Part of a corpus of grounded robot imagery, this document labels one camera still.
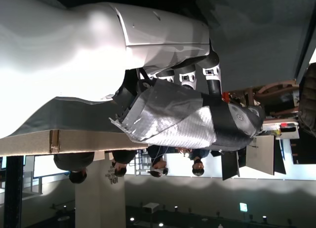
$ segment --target black panel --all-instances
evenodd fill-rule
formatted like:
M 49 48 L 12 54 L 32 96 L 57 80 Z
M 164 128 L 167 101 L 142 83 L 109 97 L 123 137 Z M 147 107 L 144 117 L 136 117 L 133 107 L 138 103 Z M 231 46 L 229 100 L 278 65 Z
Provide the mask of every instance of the black panel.
M 238 174 L 238 163 L 236 152 L 226 152 L 222 155 L 222 176 L 223 180 L 229 179 Z
M 274 143 L 274 172 L 279 172 L 286 175 L 280 141 L 275 139 Z

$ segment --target black strap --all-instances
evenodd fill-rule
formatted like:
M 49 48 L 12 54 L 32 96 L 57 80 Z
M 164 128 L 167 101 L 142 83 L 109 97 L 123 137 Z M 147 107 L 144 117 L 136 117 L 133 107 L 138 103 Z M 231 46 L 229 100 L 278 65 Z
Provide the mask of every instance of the black strap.
M 143 75 L 144 79 L 149 79 L 146 71 L 143 69 L 143 68 L 140 68 L 139 69 L 139 72 Z
M 231 151 L 247 146 L 252 139 L 241 132 L 232 117 L 228 104 L 219 97 L 202 94 L 203 106 L 209 106 L 216 134 L 216 142 L 219 145 L 232 148 Z

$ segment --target silver foil wrap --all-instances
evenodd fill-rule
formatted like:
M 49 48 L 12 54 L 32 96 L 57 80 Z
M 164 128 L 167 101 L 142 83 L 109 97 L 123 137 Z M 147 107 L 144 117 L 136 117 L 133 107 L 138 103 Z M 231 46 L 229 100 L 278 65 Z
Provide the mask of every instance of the silver foil wrap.
M 137 143 L 204 148 L 216 141 L 216 134 L 210 109 L 202 103 L 199 92 L 158 79 L 122 123 L 111 122 Z

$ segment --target metal bracket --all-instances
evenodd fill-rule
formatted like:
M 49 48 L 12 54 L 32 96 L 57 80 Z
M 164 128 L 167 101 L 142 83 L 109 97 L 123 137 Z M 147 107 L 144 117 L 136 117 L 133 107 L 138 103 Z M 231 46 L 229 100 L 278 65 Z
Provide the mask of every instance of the metal bracket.
M 51 130 L 49 133 L 49 153 L 57 154 L 60 152 L 59 130 Z

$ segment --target white panel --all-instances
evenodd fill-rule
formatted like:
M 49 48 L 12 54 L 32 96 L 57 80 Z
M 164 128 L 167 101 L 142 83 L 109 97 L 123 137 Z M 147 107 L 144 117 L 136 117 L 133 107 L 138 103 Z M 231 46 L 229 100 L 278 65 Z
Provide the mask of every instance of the white panel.
M 111 3 L 118 13 L 126 45 L 209 44 L 208 26 L 201 21 L 152 8 Z
M 310 64 L 315 63 L 316 62 L 316 49 L 314 51 L 314 54 L 312 55 L 312 58 L 310 60 Z
M 274 136 L 257 136 L 247 146 L 246 166 L 274 174 Z

